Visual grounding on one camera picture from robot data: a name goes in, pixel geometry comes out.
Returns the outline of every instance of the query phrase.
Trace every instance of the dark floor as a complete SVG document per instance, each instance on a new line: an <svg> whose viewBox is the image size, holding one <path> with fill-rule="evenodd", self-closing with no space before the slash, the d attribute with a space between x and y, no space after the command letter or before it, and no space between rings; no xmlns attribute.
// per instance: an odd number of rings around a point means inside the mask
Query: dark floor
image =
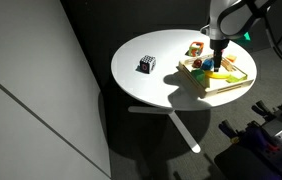
<svg viewBox="0 0 282 180"><path fill-rule="evenodd" d="M235 129L243 130L252 120L264 122L251 110L254 103L263 100L268 107L282 103L282 61L272 49L251 55L258 75L243 97L211 110L177 112L200 144L202 151L198 154L189 149L167 115L129 113L127 108L139 102L120 89L113 90L106 101L107 109L111 109L107 112L107 126L112 179L225 179L213 161L230 145L218 124L227 119Z"/></svg>

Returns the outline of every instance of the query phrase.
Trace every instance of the blue object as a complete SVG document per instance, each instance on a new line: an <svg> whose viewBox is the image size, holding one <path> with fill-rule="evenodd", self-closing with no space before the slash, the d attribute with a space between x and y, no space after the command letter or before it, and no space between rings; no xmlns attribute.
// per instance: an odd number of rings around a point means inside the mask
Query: blue object
<svg viewBox="0 0 282 180"><path fill-rule="evenodd" d="M213 59L206 59L203 61L201 69L202 70L211 70L214 67L214 61Z"/></svg>

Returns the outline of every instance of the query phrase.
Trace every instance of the black and white cube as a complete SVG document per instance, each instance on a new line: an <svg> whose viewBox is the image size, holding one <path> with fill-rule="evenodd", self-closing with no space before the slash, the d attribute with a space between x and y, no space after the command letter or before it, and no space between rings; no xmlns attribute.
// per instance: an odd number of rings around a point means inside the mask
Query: black and white cube
<svg viewBox="0 0 282 180"><path fill-rule="evenodd" d="M141 60L140 60L140 70L144 73L148 73L150 74L154 67L155 67L155 57L152 56L144 56Z"/></svg>

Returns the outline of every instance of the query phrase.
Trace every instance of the wooden tray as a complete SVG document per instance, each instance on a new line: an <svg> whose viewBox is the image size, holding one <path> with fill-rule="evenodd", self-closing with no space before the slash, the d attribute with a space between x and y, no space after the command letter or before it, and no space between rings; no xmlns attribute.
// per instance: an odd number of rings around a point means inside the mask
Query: wooden tray
<svg viewBox="0 0 282 180"><path fill-rule="evenodd" d="M197 69L192 67L193 61L200 58L202 62L204 62L206 59L210 59L212 57L213 55L206 55L201 57L193 57L187 60L182 60L179 61L179 65L177 67L179 71L183 72L188 77L194 89L198 92L200 98L205 98L223 92L232 91L241 87L249 86L253 82L253 79L249 79L247 73L241 71L238 67L232 65L234 71L240 71L241 73L246 74L247 79L239 82L229 83L226 81L226 79L215 79L215 78L205 77L206 83L204 84L200 83L196 78L194 78L191 75L191 71ZM223 66L221 66L219 72L220 73L228 72L228 70L226 70Z"/></svg>

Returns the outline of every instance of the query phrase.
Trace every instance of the green light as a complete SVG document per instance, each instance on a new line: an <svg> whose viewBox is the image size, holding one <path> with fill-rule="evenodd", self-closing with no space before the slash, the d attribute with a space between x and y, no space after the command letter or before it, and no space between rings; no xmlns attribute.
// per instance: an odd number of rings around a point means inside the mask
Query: green light
<svg viewBox="0 0 282 180"><path fill-rule="evenodd" d="M251 41L251 38L248 32L244 34L244 37L245 37L245 40Z"/></svg>

